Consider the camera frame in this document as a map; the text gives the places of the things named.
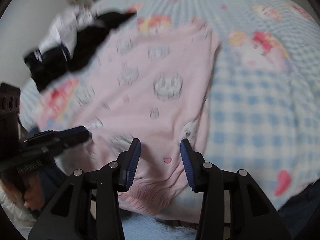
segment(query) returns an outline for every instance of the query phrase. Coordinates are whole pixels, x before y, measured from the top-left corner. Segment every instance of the light blue fabric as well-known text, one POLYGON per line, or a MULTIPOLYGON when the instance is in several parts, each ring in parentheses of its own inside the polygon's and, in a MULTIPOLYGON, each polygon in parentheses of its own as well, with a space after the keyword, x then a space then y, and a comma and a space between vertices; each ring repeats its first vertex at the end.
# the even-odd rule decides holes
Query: light blue fabric
POLYGON ((194 240, 197 232, 191 228, 167 226, 155 218, 136 213, 122 219, 122 226, 126 240, 194 240))
MULTIPOLYGON (((210 94, 210 133, 204 153, 207 161, 223 170, 248 170, 277 209, 319 178, 320 29, 312 19, 292 9, 296 5, 289 0, 98 0, 93 10, 99 14, 126 11, 135 3, 143 6, 127 28, 137 28, 138 19, 152 15, 169 16, 172 28, 198 17, 220 37, 210 94), (255 12, 255 6, 260 6, 260 11, 255 12), (276 9, 281 17, 266 17, 261 6, 276 9), (245 33, 250 39, 256 31, 271 33, 287 51, 286 70, 245 66, 241 52, 230 45, 233 31, 245 33), (280 180, 287 180, 288 187, 277 194, 278 175, 283 174, 280 171, 288 175, 280 176, 280 180)), ((93 57, 88 69, 76 74, 81 84, 85 84, 97 60, 93 57)), ((31 82, 21 95, 23 124, 32 122, 34 104, 39 99, 34 89, 31 82)), ((66 129, 71 116, 72 112, 67 112, 62 117, 65 126, 50 120, 46 129, 66 129)), ((176 211, 191 208, 199 213, 199 195, 186 191, 183 198, 175 198, 176 211)))

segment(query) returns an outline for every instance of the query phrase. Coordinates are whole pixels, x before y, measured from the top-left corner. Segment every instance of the pink heart print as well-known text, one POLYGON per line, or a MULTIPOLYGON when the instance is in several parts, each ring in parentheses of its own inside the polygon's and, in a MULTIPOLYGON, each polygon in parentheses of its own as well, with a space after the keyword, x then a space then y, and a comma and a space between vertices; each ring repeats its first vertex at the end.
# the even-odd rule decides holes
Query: pink heart print
POLYGON ((171 158, 164 158, 163 160, 165 163, 170 163, 172 159, 171 158))
POLYGON ((276 197, 282 195, 291 184, 291 176, 286 170, 281 170, 278 173, 278 185, 275 189, 274 195, 276 197))

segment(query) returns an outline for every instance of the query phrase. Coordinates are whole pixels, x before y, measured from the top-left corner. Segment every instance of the blue blanket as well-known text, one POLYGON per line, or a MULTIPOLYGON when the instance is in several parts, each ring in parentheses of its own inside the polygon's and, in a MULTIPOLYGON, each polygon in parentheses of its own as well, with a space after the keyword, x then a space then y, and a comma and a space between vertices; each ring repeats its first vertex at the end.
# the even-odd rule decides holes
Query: blue blanket
POLYGON ((126 240, 196 239, 196 231, 194 229, 170 227, 157 222, 155 218, 136 213, 132 213, 127 220, 122 219, 122 225, 126 240))
MULTIPOLYGON (((298 5, 290 0, 98 0, 92 9, 98 14, 136 10, 137 18, 125 28, 143 34, 176 28, 193 17, 207 21, 221 45, 204 158, 223 170, 248 170, 277 209, 320 177, 320 29, 298 5)), ((96 60, 51 89, 59 90, 71 76, 80 80, 79 88, 85 86, 96 60)), ((59 122, 49 120, 46 129, 68 128, 76 96, 75 90, 59 122)), ((21 95, 26 127, 39 98, 30 82, 21 95)), ((201 197, 187 188, 162 215, 196 222, 201 197)))

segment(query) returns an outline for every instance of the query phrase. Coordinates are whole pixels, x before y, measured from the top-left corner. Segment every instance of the white wall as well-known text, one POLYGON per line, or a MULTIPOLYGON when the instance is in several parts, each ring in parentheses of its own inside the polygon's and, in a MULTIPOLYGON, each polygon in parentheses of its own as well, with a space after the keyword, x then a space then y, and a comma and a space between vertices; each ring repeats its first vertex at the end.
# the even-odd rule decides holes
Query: white wall
POLYGON ((12 0, 0 19, 0 82, 22 87, 30 72, 23 55, 36 48, 67 0, 12 0))

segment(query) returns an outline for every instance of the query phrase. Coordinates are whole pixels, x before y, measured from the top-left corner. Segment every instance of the pink t-shirt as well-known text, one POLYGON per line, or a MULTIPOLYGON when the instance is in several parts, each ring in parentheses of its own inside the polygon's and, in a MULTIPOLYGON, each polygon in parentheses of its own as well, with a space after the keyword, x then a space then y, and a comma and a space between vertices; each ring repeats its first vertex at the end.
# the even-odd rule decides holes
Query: pink t-shirt
POLYGON ((155 215, 168 205, 187 185, 180 141, 188 138, 199 152, 206 146, 205 101, 218 44, 212 28, 198 20, 156 35, 112 34, 86 83, 92 102, 69 124, 86 126, 92 141, 64 155, 64 171, 100 169, 139 138, 141 158, 120 207, 155 215))

